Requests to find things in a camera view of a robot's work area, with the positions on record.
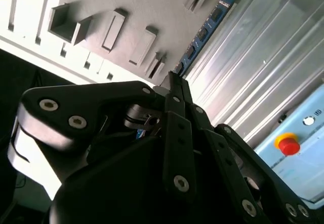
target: blue circuit board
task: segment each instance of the blue circuit board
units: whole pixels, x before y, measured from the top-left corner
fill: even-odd
[[[255,152],[308,205],[324,205],[324,85],[315,90]],[[274,146],[277,136],[294,133],[300,150],[285,156]]]
[[[208,16],[196,36],[188,46],[186,52],[173,70],[174,73],[183,76],[193,63],[206,42],[212,36],[216,28],[222,22],[235,0],[219,0],[211,14]]]

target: black plastic part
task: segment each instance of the black plastic part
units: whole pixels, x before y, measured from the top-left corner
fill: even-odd
[[[233,129],[211,125],[202,108],[192,103],[185,80],[170,72],[162,86],[170,91],[165,98],[142,82],[35,88],[24,93],[18,122],[41,151],[50,149],[50,157],[71,160],[71,153],[78,156],[91,144],[89,165],[69,176],[58,190],[50,224],[210,223],[220,215],[227,223],[317,223],[314,213]],[[45,98],[56,101],[58,109],[41,109],[39,102]],[[132,140],[136,131],[123,124],[133,104],[163,115],[152,132],[137,140]],[[86,119],[87,126],[72,128],[68,123],[72,115]],[[177,175],[187,180],[188,190],[175,185]],[[246,176],[260,188],[262,209]],[[254,206],[255,216],[244,209],[243,200]],[[297,212],[297,205],[303,205],[310,217],[300,212],[291,216],[286,203]]]
[[[220,17],[220,15],[222,14],[222,9],[220,8],[215,8],[212,15],[211,15],[211,19],[216,22],[218,20],[218,18]]]
[[[194,48],[194,46],[190,46],[190,48],[188,48],[186,54],[188,59],[191,59],[195,53],[196,49]]]
[[[46,98],[56,101],[58,109],[41,109],[39,102]],[[100,115],[109,112],[116,122],[122,124],[119,113],[125,113],[127,106],[157,106],[156,109],[160,110],[161,102],[157,101],[158,98],[161,97],[143,82],[33,88],[21,98],[18,122],[26,133],[58,151],[80,152],[89,146],[100,130]],[[69,125],[68,120],[74,115],[87,121],[84,129]]]
[[[260,189],[261,203],[264,213],[273,223],[316,223],[316,219],[305,217],[300,212],[292,216],[286,209],[286,203],[291,204],[297,211],[298,205],[305,203],[270,169],[270,167],[244,142],[244,140],[228,125],[219,124],[215,132],[222,134],[235,153],[242,158],[245,166],[241,170],[246,177],[250,177]]]
[[[201,30],[198,32],[197,37],[201,42],[203,42],[208,34],[208,31],[206,28],[202,27]]]

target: metal screw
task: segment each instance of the metal screw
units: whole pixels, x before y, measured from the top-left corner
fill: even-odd
[[[69,118],[69,125],[76,129],[83,129],[86,127],[87,121],[84,118],[75,115]]]
[[[297,211],[294,209],[294,207],[291,204],[286,204],[286,209],[289,212],[290,215],[296,217],[297,216]]]
[[[189,183],[188,181],[181,175],[177,175],[173,179],[173,183],[176,188],[181,192],[187,192],[189,190]]]
[[[254,207],[254,205],[248,201],[248,200],[243,200],[242,201],[242,206],[244,210],[252,217],[255,217],[257,215],[257,210]]]
[[[173,99],[176,101],[176,102],[180,102],[180,99],[176,96],[173,97]]]
[[[204,113],[204,110],[202,110],[199,106],[196,107],[196,110],[200,114]]]
[[[56,101],[50,100],[50,99],[43,99],[39,102],[39,106],[41,109],[45,111],[55,111],[59,108],[59,105]]]
[[[232,133],[232,131],[231,131],[230,128],[228,128],[228,127],[224,127],[224,130],[225,130],[225,132],[228,133],[228,134],[231,134],[231,133]]]
[[[145,88],[145,87],[142,90],[147,94],[151,94],[151,91],[149,89]]]
[[[308,211],[306,210],[306,208],[302,205],[298,205],[298,209],[300,210],[300,212],[305,216],[305,217],[309,217]]]

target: corrugated metal panel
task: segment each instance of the corrugated metal panel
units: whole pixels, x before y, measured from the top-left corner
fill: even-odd
[[[195,103],[251,146],[324,77],[324,0],[242,0],[188,74]]]

